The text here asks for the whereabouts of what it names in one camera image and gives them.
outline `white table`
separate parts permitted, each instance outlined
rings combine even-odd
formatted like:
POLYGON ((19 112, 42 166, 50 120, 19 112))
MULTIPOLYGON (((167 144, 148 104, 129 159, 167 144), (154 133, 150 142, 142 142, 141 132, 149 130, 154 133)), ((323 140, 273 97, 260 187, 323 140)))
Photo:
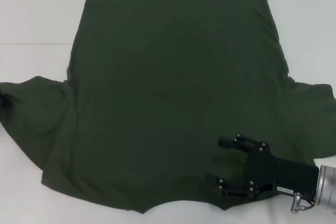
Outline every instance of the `white table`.
MULTIPOLYGON (((277 24, 290 76, 336 88, 336 1, 268 0, 277 24)), ((0 0, 0 82, 22 82, 41 75, 66 78, 72 42, 85 0, 0 0)), ((336 167, 336 157, 316 160, 336 167)), ((42 172, 0 126, 0 223, 304 223, 335 224, 318 207, 292 215, 292 198, 222 211, 200 202, 178 201, 144 215, 68 197, 40 183, 42 172)))

